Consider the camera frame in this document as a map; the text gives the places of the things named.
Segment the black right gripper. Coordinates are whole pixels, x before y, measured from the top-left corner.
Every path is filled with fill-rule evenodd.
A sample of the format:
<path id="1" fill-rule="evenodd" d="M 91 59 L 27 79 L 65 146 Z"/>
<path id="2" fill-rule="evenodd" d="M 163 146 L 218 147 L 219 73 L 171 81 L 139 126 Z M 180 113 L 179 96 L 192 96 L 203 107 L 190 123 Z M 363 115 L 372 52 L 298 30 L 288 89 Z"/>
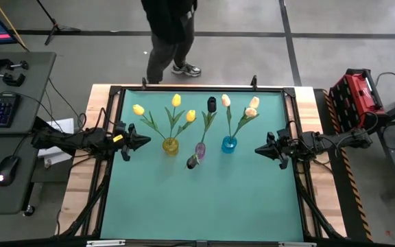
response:
<path id="1" fill-rule="evenodd" d="M 286 169 L 290 157 L 294 157 L 299 152 L 306 152 L 307 149 L 303 147 L 301 141 L 292 139 L 287 129 L 281 129 L 277 131 L 277 136 L 273 132 L 268 132 L 267 144 L 256 148 L 254 151 L 256 154 L 272 160 L 279 160 L 279 167 Z"/>

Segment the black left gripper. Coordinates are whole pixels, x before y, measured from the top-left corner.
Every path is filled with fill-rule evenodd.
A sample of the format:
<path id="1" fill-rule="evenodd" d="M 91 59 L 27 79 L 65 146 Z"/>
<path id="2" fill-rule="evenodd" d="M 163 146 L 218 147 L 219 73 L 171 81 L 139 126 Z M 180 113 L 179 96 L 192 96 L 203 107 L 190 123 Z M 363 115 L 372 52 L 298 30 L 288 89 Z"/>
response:
<path id="1" fill-rule="evenodd" d="M 122 159 L 129 161 L 129 151 L 131 149 L 137 150 L 152 140 L 150 137 L 135 134 L 133 123 L 129 125 L 128 130 L 125 130 L 125 127 L 125 124 L 119 126 L 119 134 L 117 136 L 106 135 L 100 141 L 95 142 L 93 156 L 95 158 L 108 158 L 112 153 L 120 150 Z"/>

